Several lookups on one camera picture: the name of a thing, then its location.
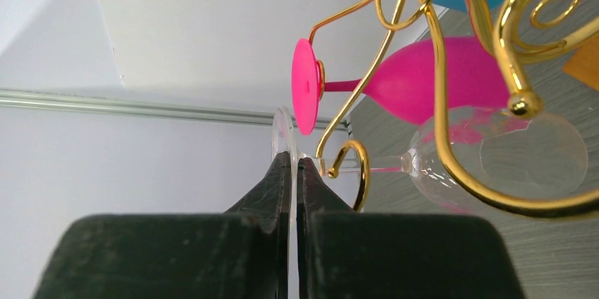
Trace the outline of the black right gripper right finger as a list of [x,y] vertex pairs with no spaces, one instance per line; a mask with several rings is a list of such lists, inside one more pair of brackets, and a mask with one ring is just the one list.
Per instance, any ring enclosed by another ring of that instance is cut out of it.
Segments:
[[523,298],[504,241],[483,218],[352,210],[301,159],[301,298]]

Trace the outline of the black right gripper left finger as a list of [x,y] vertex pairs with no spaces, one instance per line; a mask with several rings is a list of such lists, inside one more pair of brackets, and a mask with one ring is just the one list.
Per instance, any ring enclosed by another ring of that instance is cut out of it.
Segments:
[[223,213],[98,214],[74,221],[35,298],[286,298],[291,158]]

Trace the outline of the pink wine glass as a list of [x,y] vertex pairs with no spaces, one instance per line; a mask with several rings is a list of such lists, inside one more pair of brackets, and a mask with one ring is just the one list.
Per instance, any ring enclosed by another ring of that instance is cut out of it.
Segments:
[[[494,57],[476,37],[446,37],[449,107],[505,107],[509,98]],[[359,81],[326,82],[312,44],[298,40],[292,58],[292,104],[299,131],[310,134],[321,95],[352,92]],[[387,57],[363,90],[395,117],[421,125],[434,114],[434,48],[430,39],[414,42]]]

